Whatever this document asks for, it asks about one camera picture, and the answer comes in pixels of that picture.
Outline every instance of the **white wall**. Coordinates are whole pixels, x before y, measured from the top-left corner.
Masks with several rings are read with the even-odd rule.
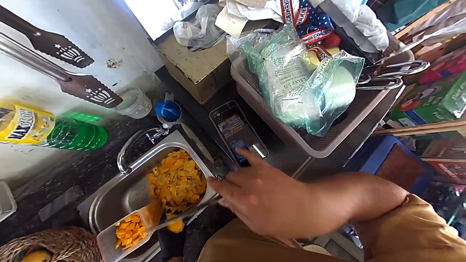
[[[66,36],[95,60],[79,69],[37,52],[66,70],[93,74],[114,91],[134,82],[144,90],[158,88],[153,72],[163,64],[123,0],[0,0],[0,5],[39,28]],[[0,32],[33,49],[24,35],[1,22]],[[121,61],[119,67],[108,68],[108,59]],[[2,54],[0,85],[0,99],[10,98],[55,115],[72,110],[117,117],[111,109],[62,93],[51,78]],[[39,175],[34,172],[38,167],[72,154],[76,152],[0,144],[0,179],[13,188],[20,186],[24,178]]]

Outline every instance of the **tan shirt sleeve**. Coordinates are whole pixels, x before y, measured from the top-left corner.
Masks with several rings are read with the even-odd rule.
[[[466,262],[466,241],[413,194],[397,209],[355,227],[367,262]]]

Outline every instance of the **plastic basket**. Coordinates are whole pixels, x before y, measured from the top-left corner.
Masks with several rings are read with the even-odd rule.
[[[412,60],[414,60],[413,53],[407,51],[387,60],[385,64]],[[291,126],[284,124],[273,115],[265,100],[256,91],[259,90],[258,79],[248,68],[247,60],[244,57],[239,57],[232,62],[231,75],[237,82],[238,93],[285,143],[301,147],[315,158],[324,158],[330,155],[389,92],[389,90],[357,90],[355,99],[347,109],[346,118],[330,127],[324,137],[309,134],[300,135]]]

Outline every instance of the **smartphone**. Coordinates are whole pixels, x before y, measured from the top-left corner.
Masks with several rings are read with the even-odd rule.
[[[235,162],[241,167],[251,166],[248,160],[239,155],[235,148],[242,147],[253,152],[260,158],[265,158],[268,151],[257,136],[256,131],[247,121],[235,101],[229,101],[210,112],[210,119],[217,128]]]

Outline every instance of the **woven basket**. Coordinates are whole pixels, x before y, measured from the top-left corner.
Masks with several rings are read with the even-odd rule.
[[[19,262],[29,253],[46,248],[47,262],[101,262],[96,238],[83,228],[47,229],[11,240],[0,248],[1,262]]]

